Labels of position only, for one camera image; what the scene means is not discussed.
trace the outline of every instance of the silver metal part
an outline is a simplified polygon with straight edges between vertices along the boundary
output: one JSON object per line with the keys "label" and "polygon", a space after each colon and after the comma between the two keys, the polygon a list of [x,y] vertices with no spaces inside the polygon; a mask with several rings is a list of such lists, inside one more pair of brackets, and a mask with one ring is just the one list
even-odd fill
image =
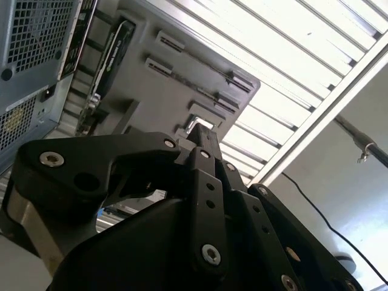
{"label": "silver metal part", "polygon": [[361,156],[360,158],[357,159],[357,164],[361,164],[363,162],[366,162],[366,160],[368,159],[368,156],[370,156],[370,153],[368,151],[368,147],[370,147],[372,144],[375,144],[374,142],[371,142],[370,144],[367,144],[365,146],[365,149],[363,150],[363,152],[361,153]]}
{"label": "silver metal part", "polygon": [[266,195],[266,196],[268,195],[268,192],[267,192],[266,189],[260,187],[259,190],[260,190],[260,192],[261,192],[263,195]]}
{"label": "silver metal part", "polygon": [[221,263],[221,255],[211,244],[205,244],[202,247],[202,256],[211,265],[218,266]]}
{"label": "silver metal part", "polygon": [[65,159],[59,153],[44,152],[39,157],[40,162],[47,167],[60,167],[65,163]]}
{"label": "silver metal part", "polygon": [[95,221],[77,226],[45,218],[15,188],[9,197],[7,210],[9,216],[23,226],[51,275],[74,247],[97,233]]}
{"label": "silver metal part", "polygon": [[352,282],[350,282],[349,280],[345,280],[345,283],[346,283],[346,285],[349,287],[349,290],[351,290],[351,291],[357,291],[356,287],[353,285]]}
{"label": "silver metal part", "polygon": [[286,288],[287,291],[298,291],[298,287],[296,286],[293,279],[291,279],[287,275],[282,275],[281,282],[283,283],[283,286],[284,288]]}
{"label": "silver metal part", "polygon": [[290,255],[291,258],[293,258],[295,261],[298,261],[300,262],[301,259],[299,258],[299,256],[294,252],[293,249],[291,249],[290,247],[286,247],[286,252]]}
{"label": "silver metal part", "polygon": [[231,170],[231,171],[235,171],[236,170],[236,168],[235,168],[235,166],[233,166],[232,164],[226,164],[226,166],[228,167],[228,169],[229,170]]}
{"label": "silver metal part", "polygon": [[204,156],[207,159],[210,158],[210,155],[207,152],[205,152],[204,150],[201,151],[201,155]]}
{"label": "silver metal part", "polygon": [[34,205],[14,188],[8,202],[8,214],[20,223],[31,239],[51,275],[54,275],[64,254],[54,242]]}
{"label": "silver metal part", "polygon": [[167,147],[175,147],[174,142],[172,142],[172,141],[170,141],[170,140],[168,140],[168,139],[166,139],[166,140],[164,141],[164,144],[165,144]]}

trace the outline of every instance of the rectangular slot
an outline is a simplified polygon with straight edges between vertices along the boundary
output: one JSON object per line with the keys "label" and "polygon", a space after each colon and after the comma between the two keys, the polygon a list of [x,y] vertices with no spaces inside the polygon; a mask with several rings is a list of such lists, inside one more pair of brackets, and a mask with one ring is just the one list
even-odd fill
{"label": "rectangular slot", "polygon": [[232,96],[230,96],[226,92],[218,92],[217,93],[218,102],[225,106],[232,106],[234,109],[240,109],[239,102]]}
{"label": "rectangular slot", "polygon": [[160,31],[156,37],[156,41],[160,42],[161,45],[167,47],[170,50],[173,50],[176,53],[181,53],[184,50],[185,45],[171,36],[165,34],[163,31]]}
{"label": "rectangular slot", "polygon": [[239,73],[231,72],[230,77],[233,81],[227,80],[229,86],[242,90],[248,94],[254,89],[253,84]]}
{"label": "rectangular slot", "polygon": [[147,58],[147,60],[145,61],[145,66],[149,70],[157,72],[158,74],[163,75],[167,78],[170,77],[173,68],[171,65],[161,64],[152,58]]}

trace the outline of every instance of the bolt head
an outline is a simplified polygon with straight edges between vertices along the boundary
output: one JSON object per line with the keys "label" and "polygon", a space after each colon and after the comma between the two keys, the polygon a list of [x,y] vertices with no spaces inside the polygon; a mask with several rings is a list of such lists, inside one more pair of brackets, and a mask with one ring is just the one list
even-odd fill
{"label": "bolt head", "polygon": [[164,144],[167,146],[167,147],[175,147],[175,143],[169,139],[165,139],[164,140]]}
{"label": "bolt head", "polygon": [[231,171],[235,171],[235,170],[236,170],[235,166],[233,166],[232,164],[227,163],[226,166],[227,166],[228,169],[231,170]]}
{"label": "bolt head", "polygon": [[202,257],[210,265],[218,266],[221,263],[221,255],[211,244],[205,244],[202,247]]}
{"label": "bolt head", "polygon": [[346,283],[346,285],[349,287],[349,290],[351,290],[351,291],[357,291],[356,287],[353,285],[352,282],[350,282],[349,280],[345,280],[345,283]]}
{"label": "bolt head", "polygon": [[291,249],[290,247],[286,247],[286,252],[290,255],[291,258],[293,258],[295,261],[297,262],[300,262],[301,259],[299,258],[299,256],[294,252],[293,249]]}
{"label": "bolt head", "polygon": [[296,286],[293,279],[291,279],[287,275],[282,275],[281,282],[283,283],[284,288],[286,288],[287,291],[298,291],[298,286]]}
{"label": "bolt head", "polygon": [[65,163],[65,159],[56,152],[44,152],[39,156],[41,164],[47,167],[60,167]]}
{"label": "bolt head", "polygon": [[259,188],[259,190],[260,190],[260,192],[261,192],[263,195],[265,195],[265,196],[267,196],[267,195],[268,195],[268,192],[267,192],[267,190],[266,190],[266,189],[264,189],[264,188],[260,187],[260,188]]}
{"label": "bolt head", "polygon": [[207,152],[205,152],[204,150],[201,151],[201,155],[204,156],[207,159],[210,158],[210,155]]}

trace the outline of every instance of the ventilation grille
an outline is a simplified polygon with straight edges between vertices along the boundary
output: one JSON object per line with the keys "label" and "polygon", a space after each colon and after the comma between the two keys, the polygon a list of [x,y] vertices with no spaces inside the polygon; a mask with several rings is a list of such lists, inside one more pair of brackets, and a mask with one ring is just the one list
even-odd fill
{"label": "ventilation grille", "polygon": [[0,116],[0,151],[12,145],[30,128],[35,100],[36,96]]}
{"label": "ventilation grille", "polygon": [[17,0],[8,63],[16,72],[54,58],[62,47],[73,0]]}

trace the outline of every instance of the gray metal panel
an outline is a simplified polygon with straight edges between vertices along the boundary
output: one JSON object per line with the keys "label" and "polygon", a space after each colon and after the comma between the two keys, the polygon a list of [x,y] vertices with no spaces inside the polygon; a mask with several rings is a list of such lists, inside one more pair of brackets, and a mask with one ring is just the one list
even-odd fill
{"label": "gray metal panel", "polygon": [[[259,80],[194,39],[162,13],[154,14],[155,9],[150,9],[150,4],[131,0],[122,5],[128,9],[119,10],[118,14],[135,23],[136,30],[113,86],[102,101],[104,109],[108,109],[111,114],[98,134],[110,133],[124,114],[125,102],[134,99],[140,104],[130,125],[137,129],[165,132],[177,138],[185,137],[186,134],[180,129],[187,125],[190,115],[194,114],[190,108],[195,102],[205,108],[200,116],[203,119],[211,121],[215,116],[223,119],[216,129],[222,138],[258,90]],[[160,32],[184,44],[183,52],[175,52],[156,41]],[[234,114],[222,112],[210,98],[173,77],[166,78],[149,70],[145,65],[148,57],[161,64],[168,64],[173,74],[205,88],[212,95],[217,92],[232,95],[240,102],[239,109]],[[205,64],[223,73],[239,72],[253,83],[254,88],[250,93],[234,89],[222,74]]]}
{"label": "gray metal panel", "polygon": [[58,82],[54,95],[41,99],[43,90],[0,115],[0,175],[15,158],[17,149],[25,142],[42,139],[59,122],[73,75]]}
{"label": "gray metal panel", "polygon": [[79,0],[0,1],[0,110],[56,83],[79,4]]}

